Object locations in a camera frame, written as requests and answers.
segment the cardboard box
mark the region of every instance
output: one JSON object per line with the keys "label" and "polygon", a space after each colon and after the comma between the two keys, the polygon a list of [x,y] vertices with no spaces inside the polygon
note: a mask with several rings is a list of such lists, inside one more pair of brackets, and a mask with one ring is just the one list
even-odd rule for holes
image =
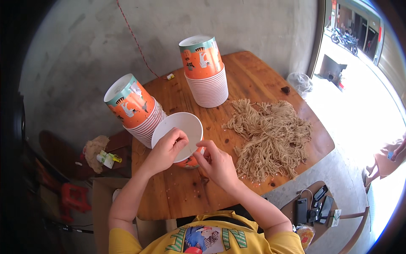
{"label": "cardboard box", "polygon": [[108,214],[112,204],[113,193],[123,188],[128,182],[127,178],[100,177],[93,179],[93,231],[97,252],[108,254]]}

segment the tan yarn pile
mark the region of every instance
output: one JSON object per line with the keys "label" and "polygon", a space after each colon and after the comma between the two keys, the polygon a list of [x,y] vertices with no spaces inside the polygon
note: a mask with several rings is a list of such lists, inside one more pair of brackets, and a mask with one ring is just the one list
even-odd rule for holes
{"label": "tan yarn pile", "polygon": [[238,156],[238,177],[246,175],[255,182],[280,173],[294,179],[294,168],[307,158],[306,143],[311,140],[310,122],[300,119],[286,101],[269,104],[249,99],[231,102],[233,117],[222,128],[234,129],[245,138],[242,148],[234,147]]}

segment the printed graphic on shirt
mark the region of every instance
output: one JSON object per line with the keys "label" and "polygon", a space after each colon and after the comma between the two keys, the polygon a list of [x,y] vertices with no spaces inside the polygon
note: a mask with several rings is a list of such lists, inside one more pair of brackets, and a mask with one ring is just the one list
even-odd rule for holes
{"label": "printed graphic on shirt", "polygon": [[240,248],[247,248],[247,241],[245,238],[244,231],[222,228],[223,244],[224,244],[224,247],[226,248],[226,250],[229,250],[231,248],[229,232],[231,232],[231,234],[233,234],[233,236],[236,239],[238,246]]}
{"label": "printed graphic on shirt", "polygon": [[174,250],[174,251],[177,251],[177,252],[182,251],[183,236],[185,235],[186,228],[180,227],[179,229],[180,230],[179,230],[179,232],[177,234],[171,235],[171,238],[176,237],[175,244],[168,245],[165,248],[165,251],[167,251],[167,250]]}
{"label": "printed graphic on shirt", "polygon": [[212,254],[223,252],[221,229],[211,226],[195,226],[186,230],[183,252]]}

